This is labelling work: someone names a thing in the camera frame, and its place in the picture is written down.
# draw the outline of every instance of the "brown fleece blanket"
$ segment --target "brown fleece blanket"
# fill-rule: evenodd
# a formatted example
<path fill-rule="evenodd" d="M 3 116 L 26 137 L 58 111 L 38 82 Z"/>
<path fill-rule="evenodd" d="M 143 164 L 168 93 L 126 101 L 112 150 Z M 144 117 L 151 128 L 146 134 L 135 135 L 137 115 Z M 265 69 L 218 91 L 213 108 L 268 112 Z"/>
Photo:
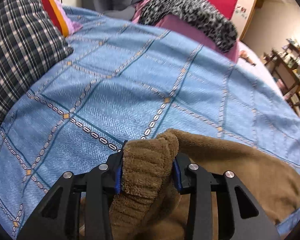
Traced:
<path fill-rule="evenodd" d="M 233 171 L 274 224 L 300 207 L 300 176 L 288 164 L 249 146 L 168 129 L 156 139 L 129 141 L 124 147 L 122 193 L 110 207 L 114 240 L 184 239 L 189 195 L 173 187 L 171 169 L 178 152 L 209 172 Z M 218 239 L 213 203 L 213 237 Z"/>

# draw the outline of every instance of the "blue bedspread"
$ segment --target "blue bedspread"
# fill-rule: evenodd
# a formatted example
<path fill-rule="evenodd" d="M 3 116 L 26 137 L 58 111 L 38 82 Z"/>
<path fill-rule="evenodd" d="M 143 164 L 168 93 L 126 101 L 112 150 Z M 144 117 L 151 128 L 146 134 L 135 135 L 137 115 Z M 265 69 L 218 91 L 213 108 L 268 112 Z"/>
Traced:
<path fill-rule="evenodd" d="M 66 12 L 83 23 L 67 38 L 74 53 L 0 127 L 0 223 L 11 236 L 63 172 L 90 171 L 124 140 L 167 128 L 256 147 L 300 174 L 300 119 L 263 81 L 176 33 Z M 299 218 L 300 209 L 279 232 Z"/>

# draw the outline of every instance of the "silver bolt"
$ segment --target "silver bolt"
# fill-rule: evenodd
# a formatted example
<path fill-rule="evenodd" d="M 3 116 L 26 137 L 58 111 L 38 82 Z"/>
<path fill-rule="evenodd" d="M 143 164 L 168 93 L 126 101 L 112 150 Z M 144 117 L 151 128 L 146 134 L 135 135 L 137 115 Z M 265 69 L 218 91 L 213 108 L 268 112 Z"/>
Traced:
<path fill-rule="evenodd" d="M 234 177 L 234 173 L 232 171 L 226 171 L 226 176 L 228 178 L 233 178 Z"/>
<path fill-rule="evenodd" d="M 65 179 L 69 179 L 72 177 L 72 172 L 71 171 L 66 171 L 64 174 L 63 174 L 63 177 Z"/>
<path fill-rule="evenodd" d="M 189 164 L 189 168 L 191 170 L 195 171 L 195 170 L 199 169 L 199 166 L 195 163 L 191 163 L 191 164 Z"/>
<path fill-rule="evenodd" d="M 99 170 L 105 171 L 107 169 L 108 169 L 108 165 L 107 164 L 103 163 L 103 164 L 99 165 Z"/>

